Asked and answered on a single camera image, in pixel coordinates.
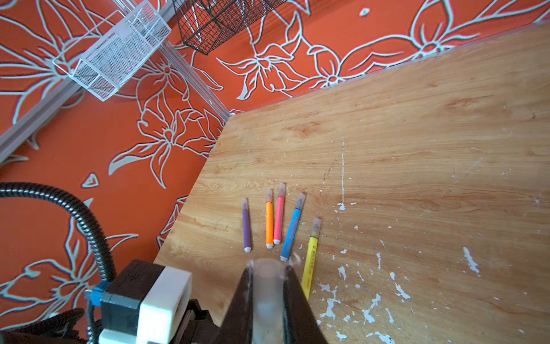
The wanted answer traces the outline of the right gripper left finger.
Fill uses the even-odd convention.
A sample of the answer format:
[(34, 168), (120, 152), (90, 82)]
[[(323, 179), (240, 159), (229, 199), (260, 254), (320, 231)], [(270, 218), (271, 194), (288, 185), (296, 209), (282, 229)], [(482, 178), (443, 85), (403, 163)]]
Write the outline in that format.
[(219, 332), (212, 343), (252, 343), (254, 326), (254, 267), (243, 271)]

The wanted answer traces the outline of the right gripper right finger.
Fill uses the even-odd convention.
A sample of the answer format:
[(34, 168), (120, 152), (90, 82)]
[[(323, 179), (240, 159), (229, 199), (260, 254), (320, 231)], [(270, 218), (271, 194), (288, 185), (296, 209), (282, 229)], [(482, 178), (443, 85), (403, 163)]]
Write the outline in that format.
[(292, 266), (284, 268), (284, 343), (327, 344)]

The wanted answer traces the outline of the clear pen cap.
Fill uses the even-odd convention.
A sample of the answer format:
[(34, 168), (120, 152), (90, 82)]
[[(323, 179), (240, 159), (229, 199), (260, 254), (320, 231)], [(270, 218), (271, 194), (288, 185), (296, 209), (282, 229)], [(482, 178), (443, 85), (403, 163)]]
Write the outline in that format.
[(252, 343), (284, 342), (284, 268), (275, 259), (253, 262)]

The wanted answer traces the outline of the blue marker pen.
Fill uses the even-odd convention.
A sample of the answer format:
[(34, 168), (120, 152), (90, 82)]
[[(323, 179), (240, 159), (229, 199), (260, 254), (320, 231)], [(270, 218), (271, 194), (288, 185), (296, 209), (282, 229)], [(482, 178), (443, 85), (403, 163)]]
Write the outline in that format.
[(292, 220), (289, 225), (289, 231), (286, 235), (282, 253), (280, 255), (280, 260), (282, 262), (287, 262), (290, 258), (297, 228), (299, 226), (300, 218), (302, 215), (302, 209), (305, 203), (305, 199), (306, 199), (306, 195), (304, 193), (300, 193), (297, 199), (296, 206), (293, 211)]

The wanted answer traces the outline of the pink marker pen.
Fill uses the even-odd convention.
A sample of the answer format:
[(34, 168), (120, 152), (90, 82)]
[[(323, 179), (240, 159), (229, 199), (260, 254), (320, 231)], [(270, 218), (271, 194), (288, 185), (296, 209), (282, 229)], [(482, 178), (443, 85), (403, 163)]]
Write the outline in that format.
[(284, 220), (284, 202), (286, 195), (286, 184), (281, 183), (279, 185), (277, 202), (276, 202), (276, 216), (274, 224), (274, 243), (279, 245), (282, 242), (282, 228)]

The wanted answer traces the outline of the yellow marker pen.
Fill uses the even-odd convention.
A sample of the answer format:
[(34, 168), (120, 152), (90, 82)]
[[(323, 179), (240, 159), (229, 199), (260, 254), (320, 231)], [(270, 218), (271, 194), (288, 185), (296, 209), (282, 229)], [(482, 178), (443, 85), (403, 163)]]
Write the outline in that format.
[(307, 256), (305, 259), (305, 267), (302, 275), (302, 290), (307, 300), (309, 299), (311, 292), (321, 226), (322, 220), (320, 218), (315, 218), (309, 236)]

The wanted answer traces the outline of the purple marker pen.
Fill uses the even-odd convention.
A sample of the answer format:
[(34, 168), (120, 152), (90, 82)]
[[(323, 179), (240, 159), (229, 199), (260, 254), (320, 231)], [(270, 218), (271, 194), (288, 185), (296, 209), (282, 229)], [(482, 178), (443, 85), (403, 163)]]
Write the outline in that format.
[(242, 199), (242, 222), (243, 222), (243, 247), (246, 253), (252, 251), (252, 228), (249, 214), (249, 201), (248, 199)]

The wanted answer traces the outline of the orange marker pen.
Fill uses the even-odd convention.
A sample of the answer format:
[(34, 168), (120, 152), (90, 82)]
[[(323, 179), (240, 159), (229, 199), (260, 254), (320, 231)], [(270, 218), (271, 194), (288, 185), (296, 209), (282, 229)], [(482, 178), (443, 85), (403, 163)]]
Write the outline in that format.
[(274, 205), (272, 189), (268, 189), (266, 192), (266, 247), (268, 249), (274, 247)]

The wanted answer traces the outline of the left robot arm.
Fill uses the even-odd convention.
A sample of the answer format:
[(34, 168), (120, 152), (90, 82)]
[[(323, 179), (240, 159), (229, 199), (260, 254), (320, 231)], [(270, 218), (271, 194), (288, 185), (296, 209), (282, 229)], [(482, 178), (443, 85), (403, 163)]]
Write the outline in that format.
[[(52, 201), (32, 194), (32, 183), (1, 185), (1, 328), (33, 325), (84, 308), (85, 291), (100, 281), (95, 254), (79, 222)], [(118, 269), (134, 259), (152, 262), (193, 184), (104, 183), (75, 189), (103, 226)]]

